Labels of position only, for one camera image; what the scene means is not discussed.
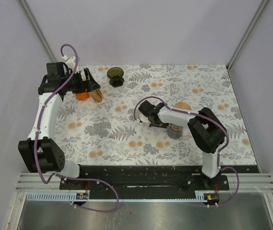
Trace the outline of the glass coffee carafe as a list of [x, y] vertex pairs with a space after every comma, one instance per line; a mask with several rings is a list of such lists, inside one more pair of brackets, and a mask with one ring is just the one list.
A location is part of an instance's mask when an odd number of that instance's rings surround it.
[[166, 132], [171, 139], [179, 139], [180, 137], [182, 137], [183, 127], [169, 124]]

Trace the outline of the brown paper coffee filter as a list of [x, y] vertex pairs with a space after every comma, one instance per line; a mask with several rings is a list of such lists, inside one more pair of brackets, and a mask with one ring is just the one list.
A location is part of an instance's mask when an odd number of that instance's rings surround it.
[[191, 110], [191, 106], [185, 102], [177, 102], [173, 107], [178, 109]]

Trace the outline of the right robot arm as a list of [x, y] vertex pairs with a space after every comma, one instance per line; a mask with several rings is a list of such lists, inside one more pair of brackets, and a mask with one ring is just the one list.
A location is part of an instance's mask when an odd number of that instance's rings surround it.
[[196, 146], [202, 151], [201, 184], [211, 190], [218, 185], [217, 175], [221, 171], [220, 152], [229, 144], [229, 134], [211, 109], [193, 112], [168, 106], [163, 100], [151, 104], [148, 97], [139, 101], [133, 111], [135, 120], [150, 127], [182, 129], [188, 128]]

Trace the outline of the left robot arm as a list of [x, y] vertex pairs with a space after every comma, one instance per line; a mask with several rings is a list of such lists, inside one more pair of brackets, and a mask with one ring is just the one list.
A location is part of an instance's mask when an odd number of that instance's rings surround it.
[[54, 141], [59, 109], [68, 92], [80, 94], [99, 90], [90, 70], [79, 71], [73, 62], [47, 63], [47, 74], [38, 87], [39, 106], [36, 119], [26, 140], [18, 143], [19, 153], [31, 173], [59, 173], [70, 177], [76, 189], [86, 186], [87, 178], [80, 166], [65, 159], [63, 150]]

